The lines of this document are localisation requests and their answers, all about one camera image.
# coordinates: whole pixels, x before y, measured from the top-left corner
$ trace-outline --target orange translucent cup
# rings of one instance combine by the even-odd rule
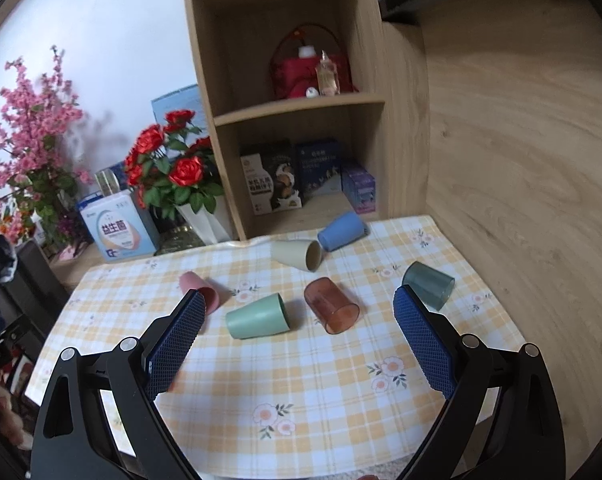
[[[359,305],[352,303],[330,278],[309,283],[303,296],[328,334],[348,330],[359,318]]]

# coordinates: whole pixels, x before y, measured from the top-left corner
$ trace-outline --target plastic cup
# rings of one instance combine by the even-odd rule
[[[225,314],[225,325],[234,339],[249,339],[290,330],[283,300],[278,293]]]
[[[326,251],[334,251],[358,240],[364,234],[366,234],[366,224],[354,211],[348,211],[319,232],[317,238]]]
[[[206,300],[206,314],[210,314],[219,308],[219,293],[195,272],[191,270],[184,272],[179,277],[179,286],[183,294],[191,289],[198,290],[203,294],[203,298]]]
[[[359,305],[352,303],[330,278],[309,283],[303,296],[328,334],[348,330],[359,318]]]
[[[273,260],[301,270],[315,272],[321,263],[321,246],[316,240],[277,240],[270,251]]]
[[[455,279],[421,262],[413,262],[403,275],[402,285],[410,285],[426,305],[441,310],[452,294]]]

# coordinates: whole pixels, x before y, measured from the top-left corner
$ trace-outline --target yellow plaid tablecloth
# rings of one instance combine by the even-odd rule
[[[171,392],[156,399],[195,469],[233,478],[305,478],[388,462],[416,451],[443,404],[431,390],[392,312],[395,289],[414,260],[454,276],[441,310],[459,333],[518,350],[523,337],[478,274],[432,218],[371,222],[367,237],[303,272],[270,260],[271,237],[94,267],[50,334],[27,395],[41,403],[56,359],[111,350],[140,336],[181,299],[178,279],[194,270],[227,298],[210,314]],[[277,238],[310,238],[316,231]],[[328,335],[303,289],[329,276],[361,306],[356,325]],[[294,330],[233,340],[224,314],[279,292]],[[110,392],[104,403],[117,445],[133,454]],[[494,397],[484,403],[489,416]]]

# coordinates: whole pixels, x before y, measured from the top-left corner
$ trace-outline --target blue gripper pad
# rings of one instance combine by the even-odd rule
[[[434,332],[432,325],[402,286],[396,289],[393,300],[396,322],[412,353],[426,376],[430,387],[452,397],[457,387],[452,357]]]
[[[166,392],[190,351],[206,317],[206,301],[197,292],[174,319],[147,359],[145,394],[155,400]]]

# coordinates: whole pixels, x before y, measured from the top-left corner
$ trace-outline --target perfume bottle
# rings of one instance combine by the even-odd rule
[[[319,83],[319,93],[321,95],[337,95],[341,93],[337,66],[330,61],[325,51],[321,53],[321,60],[316,66],[316,79]]]

